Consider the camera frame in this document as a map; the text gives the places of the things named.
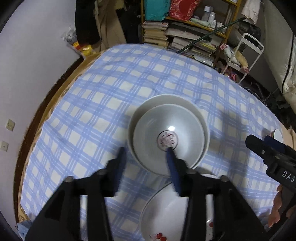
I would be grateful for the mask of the person's right hand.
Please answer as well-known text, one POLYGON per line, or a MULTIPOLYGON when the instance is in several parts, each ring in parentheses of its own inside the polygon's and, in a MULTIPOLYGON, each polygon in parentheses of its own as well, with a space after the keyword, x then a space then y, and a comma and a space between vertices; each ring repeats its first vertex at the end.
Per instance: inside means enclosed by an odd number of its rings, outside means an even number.
POLYGON ((280 221, 280 208, 282 207, 282 185, 278 185, 276 190, 277 194, 274 197, 273 207, 270 215, 268 216, 268 228, 271 228, 275 223, 278 223, 280 221))

